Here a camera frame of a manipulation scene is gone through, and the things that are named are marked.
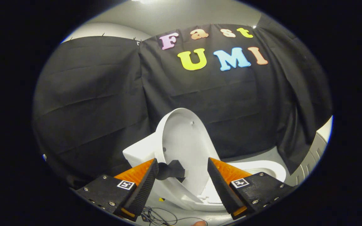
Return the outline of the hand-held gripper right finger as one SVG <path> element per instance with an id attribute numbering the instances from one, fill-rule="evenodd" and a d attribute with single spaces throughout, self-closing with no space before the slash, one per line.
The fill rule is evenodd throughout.
<path id="1" fill-rule="evenodd" d="M 207 172 L 233 220 L 258 214 L 296 190 L 265 172 L 251 174 L 211 157 Z"/>

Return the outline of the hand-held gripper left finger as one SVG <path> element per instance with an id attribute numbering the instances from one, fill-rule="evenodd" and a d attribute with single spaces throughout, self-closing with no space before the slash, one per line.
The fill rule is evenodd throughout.
<path id="1" fill-rule="evenodd" d="M 156 158 L 116 176 L 101 175 L 75 193 L 116 217 L 135 222 L 149 198 L 159 167 Z"/>

